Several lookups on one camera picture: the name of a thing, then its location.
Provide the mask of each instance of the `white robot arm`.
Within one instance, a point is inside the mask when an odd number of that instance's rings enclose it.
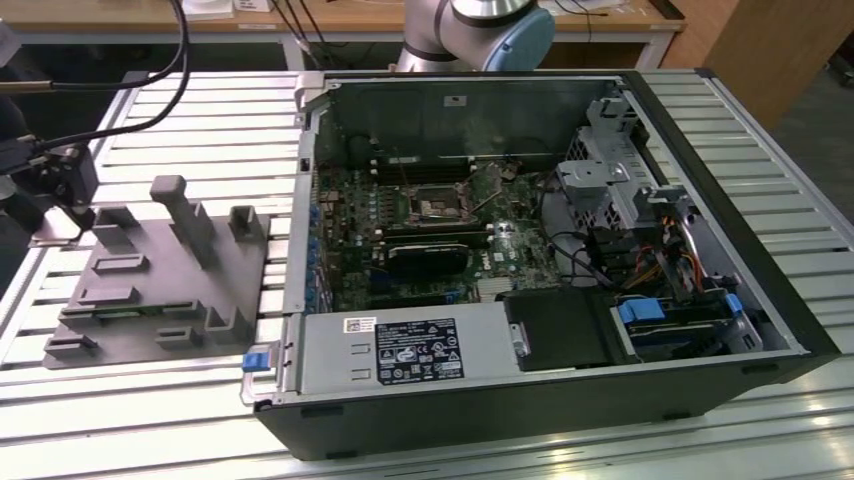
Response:
[[[405,0],[396,70],[532,70],[555,35],[536,0]]]

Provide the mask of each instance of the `aluminum table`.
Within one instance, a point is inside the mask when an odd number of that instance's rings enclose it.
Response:
[[[257,341],[279,337],[297,129],[293,72],[193,74],[152,130],[93,144],[96,205],[165,217],[148,182],[181,174],[211,215],[272,215]],[[843,357],[703,417],[341,461],[293,459],[239,399],[240,357],[49,371],[43,347],[87,261],[31,250],[0,303],[0,478],[790,478],[854,468],[854,230],[726,92],[644,74]],[[101,127],[153,116],[177,77],[116,96]],[[660,151],[663,172],[676,181]],[[259,391],[273,386],[261,379]]]

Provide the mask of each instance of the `circuit board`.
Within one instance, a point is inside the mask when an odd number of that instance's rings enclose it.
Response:
[[[559,284],[532,212],[539,174],[516,175],[502,162],[479,167],[446,184],[380,185],[363,170],[319,172],[335,311],[488,301],[478,290],[486,279],[508,289]],[[433,245],[466,252],[456,273],[389,272],[395,250]]]

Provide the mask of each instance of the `blue tab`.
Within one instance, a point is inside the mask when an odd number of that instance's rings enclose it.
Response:
[[[243,372],[265,372],[269,370],[269,352],[252,352],[243,356]]]
[[[742,307],[742,301],[734,293],[726,294],[726,304],[732,312],[732,317],[738,317],[744,311],[744,307]]]
[[[616,309],[623,323],[664,320],[664,311],[655,298],[632,298]]]
[[[635,321],[635,314],[632,313],[627,303],[623,303],[619,307],[616,307],[616,311],[619,312],[619,318],[623,323],[631,323]]]

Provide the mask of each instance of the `power supply label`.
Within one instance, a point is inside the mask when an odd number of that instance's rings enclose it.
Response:
[[[377,323],[373,335],[376,376],[383,385],[464,377],[456,322],[452,318]]]

